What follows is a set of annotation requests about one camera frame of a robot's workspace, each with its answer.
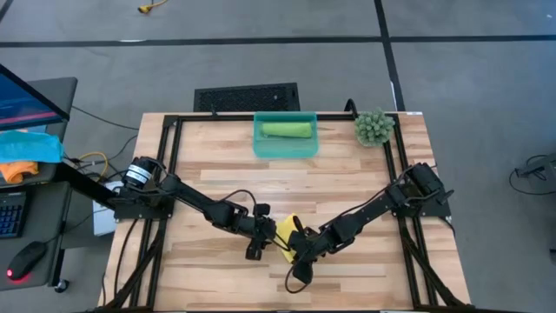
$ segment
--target orange cloth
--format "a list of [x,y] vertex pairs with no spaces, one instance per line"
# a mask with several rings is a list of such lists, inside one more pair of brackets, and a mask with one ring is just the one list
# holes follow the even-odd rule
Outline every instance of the orange cloth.
[[20,161],[0,164],[0,171],[6,183],[21,183],[23,173],[38,174],[38,163],[31,161]]

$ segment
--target blue monitor screen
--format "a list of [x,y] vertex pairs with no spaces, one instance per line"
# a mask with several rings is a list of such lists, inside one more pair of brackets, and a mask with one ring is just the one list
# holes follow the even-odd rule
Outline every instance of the blue monitor screen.
[[0,128],[55,123],[61,119],[48,105],[0,74]]

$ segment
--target gray carpet floor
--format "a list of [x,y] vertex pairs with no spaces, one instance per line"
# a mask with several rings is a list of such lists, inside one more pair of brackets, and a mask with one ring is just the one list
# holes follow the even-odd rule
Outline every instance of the gray carpet floor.
[[[553,1],[383,3],[391,36],[556,34]],[[173,0],[147,17],[140,4],[15,0],[0,42],[380,35],[372,1]],[[522,195],[507,180],[528,157],[556,152],[556,43],[393,43],[393,50],[406,108],[424,112],[440,175],[456,191],[453,225],[473,303],[554,312],[556,196]],[[394,109],[381,43],[0,48],[0,63],[26,80],[77,77],[74,105],[130,126],[143,112],[191,111],[195,89],[244,84],[297,82],[302,110],[341,110],[349,97],[360,110]],[[114,155],[133,135],[73,111],[64,144],[71,156]],[[110,244],[107,237],[69,250],[66,293],[5,291],[0,311],[93,308]]]

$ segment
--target computer mouse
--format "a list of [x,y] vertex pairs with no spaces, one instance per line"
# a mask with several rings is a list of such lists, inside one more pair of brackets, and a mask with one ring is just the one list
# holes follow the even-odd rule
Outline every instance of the computer mouse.
[[46,254],[46,243],[32,242],[19,251],[8,265],[8,278],[24,278]]

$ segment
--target teal plastic container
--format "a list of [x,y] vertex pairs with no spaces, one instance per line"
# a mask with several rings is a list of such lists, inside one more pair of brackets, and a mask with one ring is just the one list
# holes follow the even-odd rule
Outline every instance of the teal plastic container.
[[[266,136],[264,123],[310,123],[311,137]],[[315,112],[256,112],[253,150],[260,158],[308,158],[319,151]]]

